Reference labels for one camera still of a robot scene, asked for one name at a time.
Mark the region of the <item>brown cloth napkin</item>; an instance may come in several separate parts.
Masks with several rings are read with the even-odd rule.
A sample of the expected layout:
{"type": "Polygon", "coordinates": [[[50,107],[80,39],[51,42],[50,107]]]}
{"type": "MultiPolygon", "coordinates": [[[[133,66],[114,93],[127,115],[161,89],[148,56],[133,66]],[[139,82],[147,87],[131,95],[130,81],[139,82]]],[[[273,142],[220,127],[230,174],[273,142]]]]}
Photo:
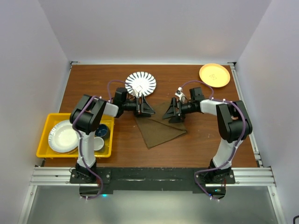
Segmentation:
{"type": "Polygon", "coordinates": [[[153,106],[155,114],[149,118],[136,118],[136,123],[148,149],[187,134],[183,123],[169,123],[162,116],[169,108],[168,102],[153,106]]]}

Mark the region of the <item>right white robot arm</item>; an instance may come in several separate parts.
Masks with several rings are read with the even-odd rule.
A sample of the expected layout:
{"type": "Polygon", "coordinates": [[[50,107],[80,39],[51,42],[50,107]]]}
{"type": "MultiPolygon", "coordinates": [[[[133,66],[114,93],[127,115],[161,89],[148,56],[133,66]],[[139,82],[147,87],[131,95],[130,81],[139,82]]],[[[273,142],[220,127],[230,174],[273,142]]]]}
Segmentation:
{"type": "Polygon", "coordinates": [[[182,88],[178,88],[176,96],[172,98],[168,110],[162,119],[169,123],[179,123],[190,113],[200,112],[217,117],[218,131],[221,141],[215,156],[211,159],[206,170],[196,173],[204,182],[219,183],[229,176],[232,160],[238,147],[252,133],[252,123],[244,103],[239,101],[216,100],[205,98],[200,87],[189,90],[190,99],[186,99],[182,88]]]}

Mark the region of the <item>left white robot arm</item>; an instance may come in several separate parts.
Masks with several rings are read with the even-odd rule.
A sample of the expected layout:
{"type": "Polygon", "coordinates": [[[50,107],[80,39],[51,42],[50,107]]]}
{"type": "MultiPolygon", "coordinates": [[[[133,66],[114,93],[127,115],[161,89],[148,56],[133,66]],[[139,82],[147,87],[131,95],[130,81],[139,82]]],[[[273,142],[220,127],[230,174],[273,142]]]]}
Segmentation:
{"type": "Polygon", "coordinates": [[[155,114],[142,93],[136,93],[134,99],[128,99],[128,90],[125,87],[116,89],[112,102],[89,95],[80,99],[70,115],[70,123],[78,136],[78,159],[74,177],[86,183],[102,183],[96,171],[94,136],[103,115],[119,118],[124,111],[133,112],[137,117],[150,117],[155,114]]]}

